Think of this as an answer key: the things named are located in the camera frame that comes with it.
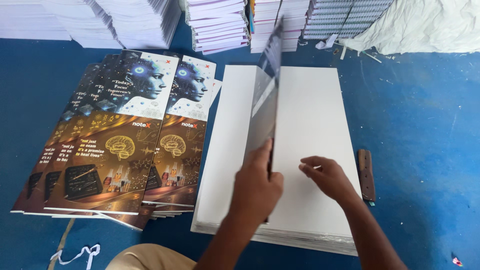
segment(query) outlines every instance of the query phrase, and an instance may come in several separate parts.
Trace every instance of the forearm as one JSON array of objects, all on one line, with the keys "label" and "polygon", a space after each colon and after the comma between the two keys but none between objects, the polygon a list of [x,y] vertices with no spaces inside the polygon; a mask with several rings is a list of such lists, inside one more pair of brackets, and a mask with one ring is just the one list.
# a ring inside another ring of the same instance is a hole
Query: forearm
[{"label": "forearm", "polygon": [[233,269],[257,227],[233,215],[227,215],[194,269]]},{"label": "forearm", "polygon": [[362,269],[407,269],[360,197],[354,195],[340,206],[350,225]]}]

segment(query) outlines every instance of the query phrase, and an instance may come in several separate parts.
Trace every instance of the person's left hand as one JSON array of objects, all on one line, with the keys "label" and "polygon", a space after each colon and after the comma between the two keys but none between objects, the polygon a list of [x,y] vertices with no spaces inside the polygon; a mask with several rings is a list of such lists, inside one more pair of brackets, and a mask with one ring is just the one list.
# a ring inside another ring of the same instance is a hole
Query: person's left hand
[{"label": "person's left hand", "polygon": [[249,153],[235,175],[233,198],[228,217],[234,217],[255,229],[272,213],[283,192],[283,175],[273,172],[268,179],[267,164],[272,139]]}]

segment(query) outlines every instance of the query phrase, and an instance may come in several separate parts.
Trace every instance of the person's right hand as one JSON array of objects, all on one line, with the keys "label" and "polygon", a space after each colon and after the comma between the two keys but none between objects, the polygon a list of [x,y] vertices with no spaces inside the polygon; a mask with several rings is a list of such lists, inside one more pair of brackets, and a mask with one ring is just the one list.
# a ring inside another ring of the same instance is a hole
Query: person's right hand
[{"label": "person's right hand", "polygon": [[335,160],[313,156],[302,158],[300,161],[302,164],[299,165],[299,169],[339,204],[348,199],[359,198],[342,167]]}]

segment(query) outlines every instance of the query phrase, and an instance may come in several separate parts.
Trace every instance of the glowing blue circle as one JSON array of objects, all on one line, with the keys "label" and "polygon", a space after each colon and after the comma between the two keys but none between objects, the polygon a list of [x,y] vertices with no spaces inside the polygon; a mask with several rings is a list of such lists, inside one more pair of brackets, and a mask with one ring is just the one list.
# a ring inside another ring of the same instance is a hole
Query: glowing blue circle
[{"label": "glowing blue circle", "polygon": [[143,67],[137,67],[135,69],[135,72],[137,72],[137,73],[143,73],[144,71],[145,71],[145,69]]}]

